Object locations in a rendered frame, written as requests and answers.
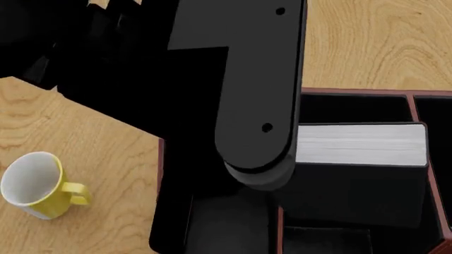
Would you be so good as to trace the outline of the black book with white pages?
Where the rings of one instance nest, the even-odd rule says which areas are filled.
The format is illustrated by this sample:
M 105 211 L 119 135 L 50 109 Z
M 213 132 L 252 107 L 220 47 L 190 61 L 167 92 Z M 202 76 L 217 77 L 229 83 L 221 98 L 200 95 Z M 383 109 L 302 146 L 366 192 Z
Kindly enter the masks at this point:
M 427 182 L 420 123 L 298 127 L 295 170 L 274 192 L 290 217 L 415 228 Z

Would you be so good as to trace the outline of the red-brown caddy with black compartments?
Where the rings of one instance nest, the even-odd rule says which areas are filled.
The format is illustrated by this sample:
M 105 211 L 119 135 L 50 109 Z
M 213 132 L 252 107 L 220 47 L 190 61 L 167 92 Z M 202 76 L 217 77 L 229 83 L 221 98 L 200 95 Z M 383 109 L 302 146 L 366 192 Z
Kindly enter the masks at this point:
M 158 254 L 452 254 L 452 92 L 305 88 L 302 123 L 426 125 L 436 166 L 415 181 L 402 169 L 302 165 L 279 190 L 234 180 L 210 120 L 159 142 L 161 180 L 150 231 Z

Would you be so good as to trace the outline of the yellow mug with white inside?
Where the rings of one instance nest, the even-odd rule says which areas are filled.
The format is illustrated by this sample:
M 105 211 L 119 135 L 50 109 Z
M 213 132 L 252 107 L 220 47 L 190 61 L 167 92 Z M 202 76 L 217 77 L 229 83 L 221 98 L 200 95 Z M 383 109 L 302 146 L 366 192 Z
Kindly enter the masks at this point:
M 5 170 L 0 194 L 9 204 L 40 219 L 60 217 L 72 205 L 89 205 L 92 196 L 82 183 L 67 179 L 57 156 L 31 152 Z

